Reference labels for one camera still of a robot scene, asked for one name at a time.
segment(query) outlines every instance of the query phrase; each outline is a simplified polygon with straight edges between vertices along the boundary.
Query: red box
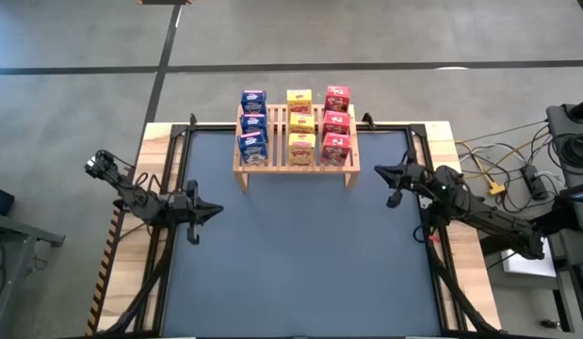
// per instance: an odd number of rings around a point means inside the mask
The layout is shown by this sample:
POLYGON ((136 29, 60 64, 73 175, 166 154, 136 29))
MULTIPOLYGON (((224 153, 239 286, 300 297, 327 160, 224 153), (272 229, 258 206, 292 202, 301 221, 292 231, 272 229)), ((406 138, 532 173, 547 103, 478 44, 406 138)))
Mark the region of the red box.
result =
POLYGON ((322 144, 320 163, 328 166, 344 166, 349 152, 351 152, 349 136, 329 133, 322 144))
POLYGON ((326 111, 325 119, 322 122, 322 138, 328 133, 335 133, 340 135, 349 134, 349 114, 342 112, 326 111))
POLYGON ((331 110, 348 113, 350 96, 351 91, 349 87, 328 86, 327 96, 325 97, 325 111, 331 110))

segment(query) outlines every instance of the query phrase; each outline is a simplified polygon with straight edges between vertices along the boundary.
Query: concrete floor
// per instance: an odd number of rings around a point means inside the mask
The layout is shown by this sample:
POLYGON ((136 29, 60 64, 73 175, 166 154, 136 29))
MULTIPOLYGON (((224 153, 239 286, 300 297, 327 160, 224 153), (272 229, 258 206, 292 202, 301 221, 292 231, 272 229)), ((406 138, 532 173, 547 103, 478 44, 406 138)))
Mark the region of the concrete floor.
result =
MULTIPOLYGON (((0 68, 157 65, 172 7, 135 3, 0 0, 0 68)), ((170 65, 553 59, 583 59, 575 0, 197 0, 183 10, 170 65)), ((83 333, 114 197, 83 164, 99 149, 134 160, 153 82, 153 74, 0 75, 0 187, 17 197, 14 218, 67 235, 50 265, 25 280, 14 338, 83 333)), ((231 121, 242 89, 266 89, 275 103, 286 89, 311 88, 322 101, 328 84, 351 86, 360 113, 451 121, 456 138, 583 100, 583 68, 168 74, 155 120, 194 112, 231 121)), ((481 142, 519 145, 536 130, 481 142)), ((557 172, 545 155, 536 165, 557 172)), ((483 182, 473 187, 483 194, 483 182)), ((505 330, 559 336, 536 325, 556 312, 548 293, 495 285, 494 297, 505 330)))

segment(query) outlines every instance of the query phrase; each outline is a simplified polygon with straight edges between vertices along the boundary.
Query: snack box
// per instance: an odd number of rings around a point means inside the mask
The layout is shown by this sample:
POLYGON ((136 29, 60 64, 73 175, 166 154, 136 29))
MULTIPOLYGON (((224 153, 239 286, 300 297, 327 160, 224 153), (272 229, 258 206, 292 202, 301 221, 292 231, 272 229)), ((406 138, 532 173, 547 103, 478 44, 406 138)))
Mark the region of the snack box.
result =
POLYGON ((268 159, 266 140, 262 131, 239 136, 238 148, 245 164, 259 164, 268 159))
POLYGON ((340 135, 349 134, 349 114, 342 112, 326 111, 322 122, 322 138, 328 133, 340 135))
POLYGON ((351 152, 351 139, 346 135, 328 133, 322 144, 320 164, 344 166, 351 152))
POLYGON ((290 113, 312 113, 312 90, 311 89, 289 89, 287 91, 287 112, 290 113))
POLYGON ((268 124, 264 114, 244 114, 241 116, 243 134, 264 132, 264 140, 268 142, 268 124))
POLYGON ((241 92, 243 114, 267 114, 265 90, 243 90, 241 92))
POLYGON ((345 86, 328 86, 325 111, 348 112, 351 91, 345 86))
POLYGON ((315 120, 312 114, 291 113, 289 133, 313 134, 315 120))
POLYGON ((313 134, 289 134, 288 165, 312 166, 315 163, 316 136, 313 134))

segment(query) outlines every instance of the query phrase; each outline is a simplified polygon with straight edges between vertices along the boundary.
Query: blue tabletop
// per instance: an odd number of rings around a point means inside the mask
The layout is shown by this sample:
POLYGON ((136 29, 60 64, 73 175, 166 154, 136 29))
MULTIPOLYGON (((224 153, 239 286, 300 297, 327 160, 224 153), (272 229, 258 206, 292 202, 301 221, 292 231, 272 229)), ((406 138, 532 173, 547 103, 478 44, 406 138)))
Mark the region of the blue tabletop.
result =
POLYGON ((200 132, 188 178, 224 211, 172 256, 164 336, 386 336, 439 334, 416 197, 385 206, 390 190, 373 170, 407 149, 403 132, 359 135, 357 185, 343 175, 233 176, 235 139, 200 132))

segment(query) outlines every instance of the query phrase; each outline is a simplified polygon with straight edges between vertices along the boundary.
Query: wooden shelf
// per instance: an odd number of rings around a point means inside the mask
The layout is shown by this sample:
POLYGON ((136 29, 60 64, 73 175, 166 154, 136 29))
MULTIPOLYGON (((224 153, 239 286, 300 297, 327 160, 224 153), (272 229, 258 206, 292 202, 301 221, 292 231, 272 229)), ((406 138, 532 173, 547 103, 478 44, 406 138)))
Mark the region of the wooden shelf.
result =
POLYGON ((241 106, 238 107, 235 132, 235 158, 233 173, 243 191, 249 189, 250 174, 344 174, 344 182, 348 189, 353 188, 360 172, 360 152, 358 150, 358 135, 356 132, 356 119, 354 105, 350 105, 348 113, 349 136, 351 138, 351 153, 345 166, 325 166, 320 164, 320 149, 322 143, 322 121, 324 118, 324 105, 312 105, 315 114, 316 128, 316 161, 313 166, 289 166, 287 152, 283 151, 283 145, 288 144, 289 135, 286 132, 287 106, 268 105, 268 159, 264 163, 245 165, 241 159, 237 137, 242 134, 239 119, 243 115, 241 106))

